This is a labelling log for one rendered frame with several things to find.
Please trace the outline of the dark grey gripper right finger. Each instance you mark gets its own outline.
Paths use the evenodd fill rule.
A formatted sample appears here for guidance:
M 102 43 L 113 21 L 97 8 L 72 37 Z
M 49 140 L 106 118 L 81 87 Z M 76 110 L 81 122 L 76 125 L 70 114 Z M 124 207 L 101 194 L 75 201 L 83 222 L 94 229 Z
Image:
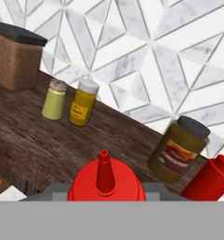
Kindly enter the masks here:
M 142 183 L 145 192 L 145 198 L 150 202 L 165 202 L 165 201 L 185 201 L 186 198 L 170 192 L 161 183 Z

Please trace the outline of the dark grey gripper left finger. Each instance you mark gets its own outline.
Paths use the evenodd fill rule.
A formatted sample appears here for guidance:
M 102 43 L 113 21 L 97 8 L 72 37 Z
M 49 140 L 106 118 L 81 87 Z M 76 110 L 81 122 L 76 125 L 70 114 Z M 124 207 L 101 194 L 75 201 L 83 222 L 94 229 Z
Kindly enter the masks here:
M 52 183 L 41 193 L 22 199 L 23 202 L 65 202 L 70 183 Z

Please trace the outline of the red squeeze condiment bottle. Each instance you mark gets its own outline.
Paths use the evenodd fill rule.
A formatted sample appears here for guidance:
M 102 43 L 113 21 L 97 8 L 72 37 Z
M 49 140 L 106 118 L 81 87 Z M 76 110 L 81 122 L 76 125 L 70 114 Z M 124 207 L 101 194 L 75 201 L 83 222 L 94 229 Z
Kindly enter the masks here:
M 145 201 L 142 183 L 123 161 L 102 149 L 98 159 L 85 164 L 77 173 L 68 201 Z

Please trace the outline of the red ketchup bottle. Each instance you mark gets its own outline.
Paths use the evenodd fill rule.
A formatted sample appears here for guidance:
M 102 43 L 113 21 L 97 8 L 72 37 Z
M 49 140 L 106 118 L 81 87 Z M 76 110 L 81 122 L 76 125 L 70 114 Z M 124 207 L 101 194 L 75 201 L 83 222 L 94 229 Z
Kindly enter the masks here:
M 224 155 L 211 158 L 183 189 L 191 201 L 217 201 L 224 194 Z

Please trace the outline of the yellow bottle with white cap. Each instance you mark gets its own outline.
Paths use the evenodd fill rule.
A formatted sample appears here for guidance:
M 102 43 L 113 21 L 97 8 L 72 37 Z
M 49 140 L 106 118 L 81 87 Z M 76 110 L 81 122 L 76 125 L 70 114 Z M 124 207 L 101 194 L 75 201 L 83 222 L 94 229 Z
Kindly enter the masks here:
M 71 124 L 84 127 L 88 124 L 91 112 L 94 108 L 99 85 L 93 80 L 80 79 L 72 100 L 69 121 Z

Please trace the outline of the pale yellow shaker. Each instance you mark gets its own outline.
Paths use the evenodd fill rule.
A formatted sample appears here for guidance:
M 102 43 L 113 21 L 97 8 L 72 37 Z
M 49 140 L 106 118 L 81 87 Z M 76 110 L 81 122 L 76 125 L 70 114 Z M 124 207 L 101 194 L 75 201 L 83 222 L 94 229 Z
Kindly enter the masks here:
M 41 114 L 51 120 L 62 118 L 67 84 L 61 80 L 51 79 Z

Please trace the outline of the olive jar with grey lid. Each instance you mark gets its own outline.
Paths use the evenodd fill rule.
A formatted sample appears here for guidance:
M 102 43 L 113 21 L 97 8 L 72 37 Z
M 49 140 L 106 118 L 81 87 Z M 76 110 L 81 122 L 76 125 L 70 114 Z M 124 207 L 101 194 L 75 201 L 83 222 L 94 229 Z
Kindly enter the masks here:
M 150 171 L 169 184 L 178 182 L 206 146 L 209 134 L 208 127 L 181 115 L 170 124 L 149 158 Z

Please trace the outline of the brown jar with black lid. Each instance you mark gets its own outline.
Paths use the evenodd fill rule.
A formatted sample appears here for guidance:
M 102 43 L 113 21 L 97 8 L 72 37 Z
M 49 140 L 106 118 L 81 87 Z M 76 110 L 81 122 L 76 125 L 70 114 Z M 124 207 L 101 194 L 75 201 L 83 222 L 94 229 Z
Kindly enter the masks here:
M 0 22 L 0 84 L 11 91 L 34 88 L 46 44 L 38 34 Z

